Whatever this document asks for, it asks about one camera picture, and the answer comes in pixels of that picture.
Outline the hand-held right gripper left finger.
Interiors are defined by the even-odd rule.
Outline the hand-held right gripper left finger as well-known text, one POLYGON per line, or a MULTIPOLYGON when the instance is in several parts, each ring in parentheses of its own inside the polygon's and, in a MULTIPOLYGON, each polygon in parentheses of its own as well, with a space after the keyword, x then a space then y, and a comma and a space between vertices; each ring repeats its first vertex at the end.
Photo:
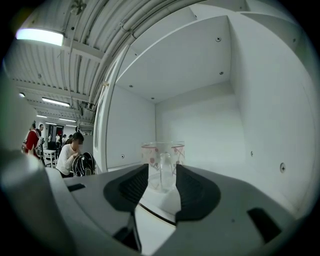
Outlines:
POLYGON ((72 178, 46 174, 76 256, 141 255, 135 210, 148 185, 147 164, 72 178))

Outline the white ceiling pipes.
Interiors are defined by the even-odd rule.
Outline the white ceiling pipes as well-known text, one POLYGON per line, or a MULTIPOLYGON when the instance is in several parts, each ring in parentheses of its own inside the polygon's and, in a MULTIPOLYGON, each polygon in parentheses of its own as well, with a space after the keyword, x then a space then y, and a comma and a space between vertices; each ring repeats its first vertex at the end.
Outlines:
POLYGON ((119 47, 123 43, 124 36, 131 35, 134 38, 133 40, 136 39, 134 37, 134 25, 143 17, 143 15, 144 14, 141 10, 135 13, 126 23, 120 26, 120 29, 117 31, 117 33, 111 40, 111 43, 108 45, 106 52, 104 53, 102 60, 99 63, 99 67, 95 73, 89 93, 88 105, 91 105, 94 102, 95 91, 96 88, 99 86, 98 83, 100 77, 103 75, 103 72, 108 62, 108 58, 112 55, 113 52, 116 52, 117 47, 119 47))

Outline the white shelf cabinet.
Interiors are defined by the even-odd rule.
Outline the white shelf cabinet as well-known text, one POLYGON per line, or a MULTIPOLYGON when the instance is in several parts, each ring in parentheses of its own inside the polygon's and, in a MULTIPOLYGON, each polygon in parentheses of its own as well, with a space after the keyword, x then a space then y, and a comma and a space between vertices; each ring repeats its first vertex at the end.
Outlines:
MULTIPOLYGON (((300 219, 320 190, 320 59, 281 0, 207 0, 147 29, 114 85, 107 172, 184 142, 183 165, 242 180, 300 219)), ((172 215, 149 188, 144 203, 172 215)))

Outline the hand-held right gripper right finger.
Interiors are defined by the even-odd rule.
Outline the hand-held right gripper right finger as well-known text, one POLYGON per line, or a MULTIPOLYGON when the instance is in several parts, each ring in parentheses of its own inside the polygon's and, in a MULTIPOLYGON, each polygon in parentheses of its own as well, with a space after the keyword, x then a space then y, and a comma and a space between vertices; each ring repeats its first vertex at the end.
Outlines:
POLYGON ((303 222, 253 185, 225 175, 178 165, 176 186, 176 229, 154 256, 283 255, 303 222))

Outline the ceiling fan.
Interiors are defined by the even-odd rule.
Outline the ceiling fan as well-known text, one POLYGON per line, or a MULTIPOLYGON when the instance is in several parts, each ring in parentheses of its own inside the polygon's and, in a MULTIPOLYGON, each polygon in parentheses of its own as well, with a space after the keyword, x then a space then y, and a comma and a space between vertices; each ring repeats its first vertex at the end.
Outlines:
POLYGON ((87 4, 83 0, 72 0, 70 13, 77 16, 81 14, 86 7, 87 4))

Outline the black backpack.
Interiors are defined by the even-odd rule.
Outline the black backpack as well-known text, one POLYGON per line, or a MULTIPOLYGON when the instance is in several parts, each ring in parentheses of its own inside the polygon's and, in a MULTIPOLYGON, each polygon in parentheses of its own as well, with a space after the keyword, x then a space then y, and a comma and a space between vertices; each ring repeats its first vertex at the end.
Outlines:
POLYGON ((70 173, 74 177, 91 176, 96 174, 96 161, 92 154, 85 152, 73 160, 70 173))

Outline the glass cabinet door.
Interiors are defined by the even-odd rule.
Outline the glass cabinet door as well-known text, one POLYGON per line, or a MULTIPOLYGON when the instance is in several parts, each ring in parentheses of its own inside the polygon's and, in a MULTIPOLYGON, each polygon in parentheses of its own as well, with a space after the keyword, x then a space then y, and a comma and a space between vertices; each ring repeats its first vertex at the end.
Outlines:
POLYGON ((93 134, 93 157, 96 163, 96 174, 107 172, 107 129, 111 99, 117 77, 124 61, 124 58, 130 48, 126 45, 124 49, 115 58, 113 64, 108 71, 106 78, 102 83, 99 100, 97 103, 94 134, 93 134))

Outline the white stool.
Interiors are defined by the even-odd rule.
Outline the white stool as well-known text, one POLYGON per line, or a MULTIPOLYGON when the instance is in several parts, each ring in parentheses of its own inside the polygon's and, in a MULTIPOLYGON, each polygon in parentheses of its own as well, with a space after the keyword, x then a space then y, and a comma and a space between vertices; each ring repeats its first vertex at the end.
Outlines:
POLYGON ((51 149, 43 150, 44 164, 46 167, 55 168, 57 164, 56 151, 51 149))

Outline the clear glass jar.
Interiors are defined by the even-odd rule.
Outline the clear glass jar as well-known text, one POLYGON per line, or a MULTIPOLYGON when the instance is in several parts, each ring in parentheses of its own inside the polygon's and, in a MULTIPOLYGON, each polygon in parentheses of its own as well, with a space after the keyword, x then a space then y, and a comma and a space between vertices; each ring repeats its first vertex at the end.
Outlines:
POLYGON ((183 141, 147 142, 141 146, 142 163, 148 164, 148 188, 168 193, 176 183, 177 165, 185 162, 183 141))

